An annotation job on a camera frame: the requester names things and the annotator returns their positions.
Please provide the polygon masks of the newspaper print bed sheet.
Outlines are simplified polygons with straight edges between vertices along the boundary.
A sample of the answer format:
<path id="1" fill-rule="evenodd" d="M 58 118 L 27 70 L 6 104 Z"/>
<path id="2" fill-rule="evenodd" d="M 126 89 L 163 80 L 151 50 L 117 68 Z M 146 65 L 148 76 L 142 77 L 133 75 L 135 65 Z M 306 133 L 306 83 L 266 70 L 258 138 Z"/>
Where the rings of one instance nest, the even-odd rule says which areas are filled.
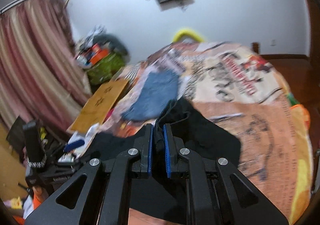
<path id="1" fill-rule="evenodd" d="M 142 122 L 123 113 L 137 100 L 150 72 L 173 70 L 178 95 L 241 141 L 239 170 L 294 224 L 311 197 L 310 117 L 290 101 L 283 76 L 250 48 L 229 42 L 173 43 L 118 72 L 131 84 L 101 131 L 135 134 Z"/>

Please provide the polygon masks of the yellow pillow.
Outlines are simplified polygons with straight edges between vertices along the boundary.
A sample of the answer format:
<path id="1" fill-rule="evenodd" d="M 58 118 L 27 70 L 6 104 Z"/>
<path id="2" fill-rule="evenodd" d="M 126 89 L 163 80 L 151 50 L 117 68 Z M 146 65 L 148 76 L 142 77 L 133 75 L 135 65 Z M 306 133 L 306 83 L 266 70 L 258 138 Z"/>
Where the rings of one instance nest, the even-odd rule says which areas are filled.
<path id="1" fill-rule="evenodd" d="M 182 42 L 183 40 L 192 40 L 193 42 L 198 42 L 198 43 L 202 43 L 204 42 L 204 38 L 198 34 L 196 31 L 194 31 L 193 29 L 180 29 L 178 30 L 174 37 L 172 42 L 176 43 L 176 42 Z"/>

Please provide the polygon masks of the grey plush toy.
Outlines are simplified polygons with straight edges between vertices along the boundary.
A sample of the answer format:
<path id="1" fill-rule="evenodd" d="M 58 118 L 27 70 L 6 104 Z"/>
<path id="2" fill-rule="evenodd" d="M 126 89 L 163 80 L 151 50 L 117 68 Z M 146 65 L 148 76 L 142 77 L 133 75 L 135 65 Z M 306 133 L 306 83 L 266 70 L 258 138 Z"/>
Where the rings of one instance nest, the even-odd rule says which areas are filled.
<path id="1" fill-rule="evenodd" d="M 93 44 L 98 44 L 102 49 L 108 49 L 121 56 L 127 56 L 129 53 L 123 43 L 114 35 L 100 33 L 93 38 Z"/>

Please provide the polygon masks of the orange box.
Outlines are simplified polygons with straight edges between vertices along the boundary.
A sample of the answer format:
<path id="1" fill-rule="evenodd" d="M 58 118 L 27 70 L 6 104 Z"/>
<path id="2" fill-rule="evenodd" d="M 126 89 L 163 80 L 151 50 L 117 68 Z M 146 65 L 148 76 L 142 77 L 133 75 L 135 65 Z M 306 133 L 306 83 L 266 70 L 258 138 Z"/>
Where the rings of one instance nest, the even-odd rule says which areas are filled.
<path id="1" fill-rule="evenodd" d="M 106 56 L 108 56 L 109 54 L 109 49 L 103 49 L 100 47 L 100 45 L 98 44 L 94 44 L 91 48 L 91 55 L 90 55 L 90 59 L 89 62 L 92 65 L 97 64 L 100 60 L 102 60 L 103 58 L 105 58 Z"/>

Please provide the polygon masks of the folded blue jeans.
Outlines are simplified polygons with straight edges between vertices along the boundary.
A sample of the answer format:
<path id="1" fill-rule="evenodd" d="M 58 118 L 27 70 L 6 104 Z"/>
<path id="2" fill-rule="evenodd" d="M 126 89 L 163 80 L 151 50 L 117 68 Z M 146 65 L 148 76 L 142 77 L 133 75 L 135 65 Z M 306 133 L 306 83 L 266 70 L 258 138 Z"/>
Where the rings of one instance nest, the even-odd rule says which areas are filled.
<path id="1" fill-rule="evenodd" d="M 122 119 L 144 122 L 157 118 L 178 95 L 179 75 L 172 70 L 149 73 L 138 99 L 121 114 Z"/>

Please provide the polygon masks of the black pants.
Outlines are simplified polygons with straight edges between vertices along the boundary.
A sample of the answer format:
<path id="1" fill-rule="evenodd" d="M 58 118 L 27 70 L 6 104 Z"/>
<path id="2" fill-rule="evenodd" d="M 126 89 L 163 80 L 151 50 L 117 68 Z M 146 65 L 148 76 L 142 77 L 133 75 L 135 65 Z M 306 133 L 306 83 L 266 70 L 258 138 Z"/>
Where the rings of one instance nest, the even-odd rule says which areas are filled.
<path id="1" fill-rule="evenodd" d="M 169 222 L 186 224 L 186 183 L 182 179 L 167 178 L 164 158 L 165 124 L 170 125 L 172 135 L 181 138 L 186 148 L 213 161 L 225 157 L 238 166 L 241 143 L 228 131 L 203 117 L 191 102 L 183 97 L 170 100 L 162 110 L 153 130 L 152 177 L 133 179 L 130 208 Z M 125 149 L 133 148 L 135 139 L 144 136 L 145 130 L 143 127 L 127 138 L 100 132 L 95 135 L 84 157 L 88 160 L 98 158 L 101 161 L 116 158 Z M 103 199 L 106 179 L 106 175 L 99 175 L 92 184 L 89 202 L 94 203 L 95 207 L 91 207 L 91 210 L 98 211 L 97 206 Z"/>

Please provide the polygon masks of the pink striped curtain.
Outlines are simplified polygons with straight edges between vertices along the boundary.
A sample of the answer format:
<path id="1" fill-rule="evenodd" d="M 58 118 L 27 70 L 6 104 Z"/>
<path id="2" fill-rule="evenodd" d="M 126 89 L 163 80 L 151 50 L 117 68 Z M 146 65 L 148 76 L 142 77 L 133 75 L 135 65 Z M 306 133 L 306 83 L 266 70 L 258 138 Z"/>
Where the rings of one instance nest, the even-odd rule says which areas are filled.
<path id="1" fill-rule="evenodd" d="M 74 59 L 65 0 L 26 0 L 1 14 L 1 120 L 66 131 L 91 96 Z"/>

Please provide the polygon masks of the wooden lap table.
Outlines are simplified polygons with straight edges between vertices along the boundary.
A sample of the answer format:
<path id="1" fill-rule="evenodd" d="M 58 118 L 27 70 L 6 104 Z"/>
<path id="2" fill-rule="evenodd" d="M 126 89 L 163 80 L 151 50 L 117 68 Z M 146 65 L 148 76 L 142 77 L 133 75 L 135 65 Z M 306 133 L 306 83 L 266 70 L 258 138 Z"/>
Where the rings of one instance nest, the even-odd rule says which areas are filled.
<path id="1" fill-rule="evenodd" d="M 103 124 L 107 114 L 124 96 L 129 81 L 119 79 L 102 84 L 81 109 L 76 120 L 67 129 L 69 133 L 87 133 L 95 124 Z"/>

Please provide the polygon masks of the green patterned box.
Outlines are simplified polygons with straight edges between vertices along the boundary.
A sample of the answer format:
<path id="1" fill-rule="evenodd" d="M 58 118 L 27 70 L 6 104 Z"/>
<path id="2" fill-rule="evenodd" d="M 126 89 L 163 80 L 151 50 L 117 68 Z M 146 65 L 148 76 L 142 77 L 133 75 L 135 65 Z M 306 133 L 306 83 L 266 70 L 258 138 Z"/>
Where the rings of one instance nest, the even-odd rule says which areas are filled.
<path id="1" fill-rule="evenodd" d="M 113 75 L 115 75 L 124 65 L 125 62 L 120 55 L 110 53 L 90 69 L 86 70 L 90 84 L 99 85 L 110 81 Z"/>

